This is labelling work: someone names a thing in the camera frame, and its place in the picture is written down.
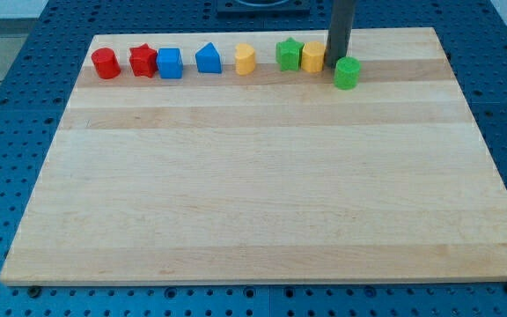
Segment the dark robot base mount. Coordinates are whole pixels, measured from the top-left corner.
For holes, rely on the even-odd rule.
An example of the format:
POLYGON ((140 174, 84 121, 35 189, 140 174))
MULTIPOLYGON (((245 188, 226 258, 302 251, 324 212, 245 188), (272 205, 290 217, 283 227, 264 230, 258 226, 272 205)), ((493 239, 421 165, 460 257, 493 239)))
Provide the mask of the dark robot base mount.
POLYGON ((311 0, 216 0, 218 16, 238 16, 240 14, 278 14, 310 12, 311 0))

